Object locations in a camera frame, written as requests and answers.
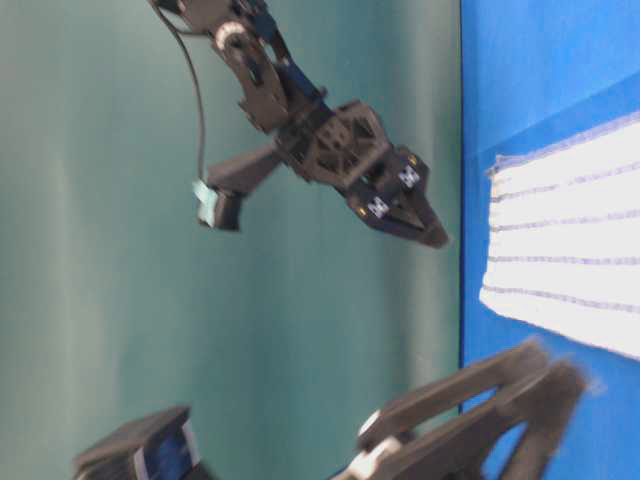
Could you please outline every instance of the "blue surface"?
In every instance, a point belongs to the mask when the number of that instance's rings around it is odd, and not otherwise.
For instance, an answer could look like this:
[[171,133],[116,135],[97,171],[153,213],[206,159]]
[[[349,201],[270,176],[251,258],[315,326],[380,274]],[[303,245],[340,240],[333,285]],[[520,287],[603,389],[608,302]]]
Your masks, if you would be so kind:
[[[537,335],[593,386],[547,478],[640,478],[640,363],[505,319],[478,300],[496,154],[516,155],[640,110],[640,2],[462,0],[463,354],[467,365]],[[487,463],[495,474],[517,435]]]
[[182,430],[146,452],[147,474],[153,480],[180,480],[193,468],[193,459]]

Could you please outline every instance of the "black cable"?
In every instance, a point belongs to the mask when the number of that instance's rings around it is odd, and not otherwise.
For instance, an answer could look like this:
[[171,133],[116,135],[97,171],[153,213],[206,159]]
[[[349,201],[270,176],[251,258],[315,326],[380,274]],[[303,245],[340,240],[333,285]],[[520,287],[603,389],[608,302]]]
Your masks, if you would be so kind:
[[162,23],[166,25],[166,27],[169,29],[169,31],[172,33],[172,35],[178,42],[178,45],[180,46],[180,49],[182,50],[182,53],[184,54],[184,57],[187,61],[187,65],[189,66],[189,71],[191,72],[191,80],[193,81],[193,87],[196,92],[196,101],[198,103],[198,122],[200,126],[200,134],[198,139],[198,157],[197,157],[198,178],[206,183],[207,179],[205,178],[205,173],[204,173],[204,148],[205,148],[205,142],[206,142],[206,128],[205,128],[205,118],[204,118],[204,105],[202,103],[202,92],[200,91],[200,82],[198,80],[198,74],[196,73],[195,66],[193,65],[193,60],[191,59],[191,55],[189,54],[189,51],[187,50],[187,47],[181,38],[181,35],[205,36],[206,34],[201,32],[191,32],[188,30],[181,30],[177,28],[164,15],[164,13],[162,13],[162,10],[160,9],[160,7],[158,7],[156,0],[148,0],[148,1],[149,1],[149,4],[151,5],[151,8],[153,8],[153,11],[156,12],[156,15],[160,17],[160,20],[162,20]]

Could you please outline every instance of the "white cloth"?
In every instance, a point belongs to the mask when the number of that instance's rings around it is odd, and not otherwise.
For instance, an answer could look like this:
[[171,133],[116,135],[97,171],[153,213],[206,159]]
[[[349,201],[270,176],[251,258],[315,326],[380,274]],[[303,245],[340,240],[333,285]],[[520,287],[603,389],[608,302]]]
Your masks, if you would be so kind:
[[490,172],[480,300],[640,358],[640,112]]

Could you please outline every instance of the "gray stripe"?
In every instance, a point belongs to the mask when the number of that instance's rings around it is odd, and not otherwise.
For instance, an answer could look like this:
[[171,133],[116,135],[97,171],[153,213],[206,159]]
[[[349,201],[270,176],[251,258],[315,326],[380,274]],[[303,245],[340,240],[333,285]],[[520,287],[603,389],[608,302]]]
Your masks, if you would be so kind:
[[493,263],[566,263],[573,265],[620,266],[640,265],[640,257],[620,258],[580,258],[580,257],[544,257],[544,256],[513,256],[489,257]]
[[538,290],[527,290],[524,288],[501,288],[501,287],[491,287],[489,285],[483,285],[482,288],[489,292],[494,293],[515,293],[517,295],[529,295],[533,297],[546,298],[550,300],[558,300],[560,302],[565,303],[573,303],[575,305],[581,305],[583,307],[589,308],[597,308],[600,310],[614,310],[620,312],[627,313],[638,313],[640,314],[640,306],[639,305],[627,305],[624,303],[615,303],[615,302],[598,302],[595,300],[585,300],[582,298],[571,297],[569,295],[563,295],[561,293],[551,293],[551,292],[542,292]]
[[635,172],[636,170],[640,170],[640,162],[634,162],[629,165],[623,165],[622,167],[614,168],[613,170],[607,170],[606,172],[599,172],[599,173],[594,173],[593,175],[583,175],[580,177],[575,177],[571,179],[569,182],[564,184],[558,183],[555,185],[545,185],[543,187],[529,188],[527,190],[521,190],[519,192],[504,193],[496,197],[491,197],[491,203],[500,203],[505,200],[520,198],[527,195],[534,195],[537,193],[552,192],[560,188],[572,187],[575,185],[582,185],[584,183],[595,182],[605,178],[611,178],[618,175],[624,175],[625,173]]
[[559,220],[540,220],[539,222],[519,223],[515,225],[491,226],[492,232],[508,232],[512,230],[526,230],[534,228],[555,227],[558,225],[584,225],[593,223],[613,222],[616,220],[628,220],[640,217],[640,209],[626,212],[615,212],[600,217],[576,217],[561,218]]
[[623,117],[616,118],[602,125],[598,125],[597,127],[594,127],[585,132],[577,133],[572,137],[569,137],[560,142],[554,143],[552,145],[547,145],[546,147],[541,148],[540,150],[530,152],[526,155],[519,155],[519,156],[498,155],[496,158],[496,164],[491,169],[489,169],[487,173],[489,176],[493,176],[499,171],[504,170],[506,168],[524,165],[526,163],[533,162],[544,157],[548,157],[553,153],[559,152],[561,150],[567,150],[575,145],[579,145],[581,143],[586,143],[588,141],[595,140],[596,138],[603,137],[617,130],[620,130],[624,127],[633,125],[638,121],[640,121],[640,112],[633,112],[633,113],[630,113],[629,115],[625,115]]

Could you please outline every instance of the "white sticker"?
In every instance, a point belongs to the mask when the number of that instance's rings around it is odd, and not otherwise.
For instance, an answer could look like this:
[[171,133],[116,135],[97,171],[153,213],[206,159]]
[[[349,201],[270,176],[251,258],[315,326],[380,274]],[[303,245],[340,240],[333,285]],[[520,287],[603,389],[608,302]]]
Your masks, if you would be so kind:
[[384,217],[389,211],[389,205],[384,203],[380,197],[375,197],[368,207],[369,210],[371,210],[371,212],[378,218]]
[[149,480],[147,465],[144,462],[144,449],[139,448],[133,455],[133,468],[136,471],[137,480]]
[[184,438],[187,440],[187,448],[191,455],[191,464],[196,466],[200,463],[200,453],[198,452],[198,445],[196,444],[196,436],[191,427],[191,420],[187,420],[187,423],[182,426],[182,433],[184,433]]
[[420,181],[420,175],[418,175],[418,172],[409,166],[400,172],[398,177],[408,188],[413,188],[413,186]]

